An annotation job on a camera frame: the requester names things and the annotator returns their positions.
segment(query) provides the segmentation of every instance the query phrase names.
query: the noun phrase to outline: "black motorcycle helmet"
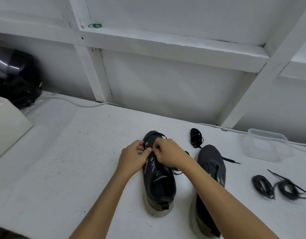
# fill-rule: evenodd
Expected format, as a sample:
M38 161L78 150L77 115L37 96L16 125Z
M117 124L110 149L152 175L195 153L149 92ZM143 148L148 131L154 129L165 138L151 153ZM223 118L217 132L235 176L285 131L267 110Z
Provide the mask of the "black motorcycle helmet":
M41 95L41 77L30 54L0 47L0 96L18 108L35 102Z

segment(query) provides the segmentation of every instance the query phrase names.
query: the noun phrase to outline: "white box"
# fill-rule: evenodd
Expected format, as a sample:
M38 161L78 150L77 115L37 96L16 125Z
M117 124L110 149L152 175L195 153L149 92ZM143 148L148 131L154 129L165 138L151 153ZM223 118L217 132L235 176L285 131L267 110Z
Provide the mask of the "white box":
M0 156L32 126L8 99L0 97Z

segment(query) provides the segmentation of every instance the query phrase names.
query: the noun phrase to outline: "shoe tongue label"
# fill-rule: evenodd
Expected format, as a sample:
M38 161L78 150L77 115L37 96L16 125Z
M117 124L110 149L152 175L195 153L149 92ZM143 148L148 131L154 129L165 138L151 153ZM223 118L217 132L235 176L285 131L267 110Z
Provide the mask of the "shoe tongue label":
M159 171L157 171L157 172L155 173L153 182L158 181L158 180L161 179L161 178L166 178L166 177L167 177L167 175L165 175L165 174L163 173L163 170L159 170Z

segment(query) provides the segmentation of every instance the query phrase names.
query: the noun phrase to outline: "black shoelace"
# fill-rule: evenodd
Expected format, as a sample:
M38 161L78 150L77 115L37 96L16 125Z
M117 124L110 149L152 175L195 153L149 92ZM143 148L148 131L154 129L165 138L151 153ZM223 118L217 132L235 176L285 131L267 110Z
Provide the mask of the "black shoelace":
M157 136L162 136L162 137L165 137L166 139L167 139L167 137L164 135L164 134L162 134L162 133L159 133L159 132L155 132L155 133L153 133L153 134L151 134L151 136L153 136L153 135L157 135ZM146 149L146 147L145 147L145 144L147 143L147 140L144 140L143 141L143 148L144 149ZM179 170L179 169L177 169L177 168L170 168L171 170L172 170L172 172L173 172L173 174L175 174L175 175L180 175L180 174L182 174L183 172L181 171L181 170Z
M194 148L202 148L200 145L202 145L203 142L204 142L204 138L202 137L202 133L198 129L192 128L191 129L191 145L193 145ZM223 156L222 158L223 160L227 162L240 164L236 162L235 160L224 158Z
M297 200L297 199L306 199L306 197L300 197L300 194L306 194L306 191L300 188L298 185L295 185L291 180L282 177L274 172L271 172L273 175L282 178L282 181L279 181L272 185L270 182L263 177L262 175L256 175L252 178L253 185L255 189L263 196L269 199L275 199L275 188L278 186L280 193L282 193L286 198L290 200Z

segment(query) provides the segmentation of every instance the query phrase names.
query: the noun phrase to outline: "green rubber band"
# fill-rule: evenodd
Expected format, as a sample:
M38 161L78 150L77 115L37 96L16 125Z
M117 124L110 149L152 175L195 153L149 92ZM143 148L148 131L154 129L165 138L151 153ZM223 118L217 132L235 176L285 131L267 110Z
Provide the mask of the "green rubber band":
M88 25L89 28L102 28L101 24L89 24Z

